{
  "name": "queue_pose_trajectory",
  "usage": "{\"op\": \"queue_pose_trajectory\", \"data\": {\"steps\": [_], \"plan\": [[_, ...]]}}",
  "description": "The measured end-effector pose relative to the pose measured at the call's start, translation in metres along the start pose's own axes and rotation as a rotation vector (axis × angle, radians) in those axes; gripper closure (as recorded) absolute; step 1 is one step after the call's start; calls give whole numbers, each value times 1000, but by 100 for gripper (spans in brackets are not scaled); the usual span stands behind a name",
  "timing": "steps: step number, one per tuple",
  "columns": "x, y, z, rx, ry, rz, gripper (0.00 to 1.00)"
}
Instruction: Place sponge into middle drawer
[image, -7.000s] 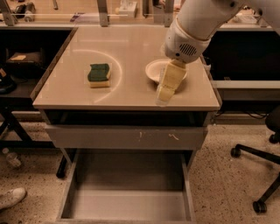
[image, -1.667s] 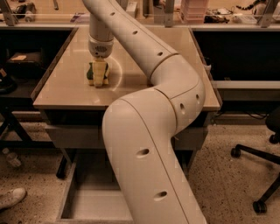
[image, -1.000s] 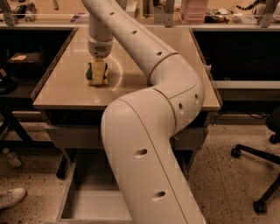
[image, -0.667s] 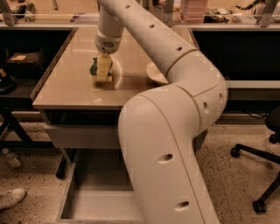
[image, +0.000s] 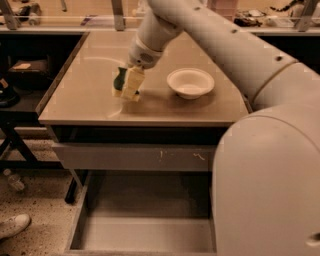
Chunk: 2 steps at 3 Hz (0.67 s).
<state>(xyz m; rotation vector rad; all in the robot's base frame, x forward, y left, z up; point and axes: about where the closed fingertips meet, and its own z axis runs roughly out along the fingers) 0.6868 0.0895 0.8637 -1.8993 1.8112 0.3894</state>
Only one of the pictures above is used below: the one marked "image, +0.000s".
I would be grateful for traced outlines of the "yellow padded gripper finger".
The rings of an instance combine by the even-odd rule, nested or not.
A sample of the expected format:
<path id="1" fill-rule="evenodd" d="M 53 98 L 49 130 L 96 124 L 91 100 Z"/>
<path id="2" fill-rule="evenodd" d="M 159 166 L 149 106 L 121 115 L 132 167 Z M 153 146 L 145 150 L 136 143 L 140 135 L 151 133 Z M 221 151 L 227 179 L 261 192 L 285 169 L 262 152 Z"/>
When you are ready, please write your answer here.
<path id="1" fill-rule="evenodd" d="M 127 69 L 121 97 L 126 100 L 138 101 L 139 89 L 145 79 L 144 69 L 140 66 L 133 66 Z"/>

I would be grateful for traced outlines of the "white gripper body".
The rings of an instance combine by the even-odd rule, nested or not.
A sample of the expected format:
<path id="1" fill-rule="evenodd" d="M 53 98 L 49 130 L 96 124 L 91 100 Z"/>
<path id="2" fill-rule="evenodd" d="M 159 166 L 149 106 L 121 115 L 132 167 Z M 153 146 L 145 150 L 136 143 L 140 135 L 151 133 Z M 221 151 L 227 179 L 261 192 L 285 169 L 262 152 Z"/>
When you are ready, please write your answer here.
<path id="1" fill-rule="evenodd" d="M 151 69 L 162 57 L 163 51 L 164 44 L 161 40 L 151 37 L 144 39 L 136 34 L 129 47 L 128 65 Z"/>

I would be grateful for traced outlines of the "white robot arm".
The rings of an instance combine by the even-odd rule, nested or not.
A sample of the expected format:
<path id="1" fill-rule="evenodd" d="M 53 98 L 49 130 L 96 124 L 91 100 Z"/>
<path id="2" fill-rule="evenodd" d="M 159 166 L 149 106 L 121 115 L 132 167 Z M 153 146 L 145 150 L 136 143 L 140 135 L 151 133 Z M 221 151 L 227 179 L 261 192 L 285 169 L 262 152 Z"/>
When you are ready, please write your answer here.
<path id="1" fill-rule="evenodd" d="M 135 96 L 144 70 L 185 31 L 253 109 L 228 129 L 214 157 L 218 256 L 320 256 L 318 74 L 199 0 L 147 1 L 123 96 Z"/>

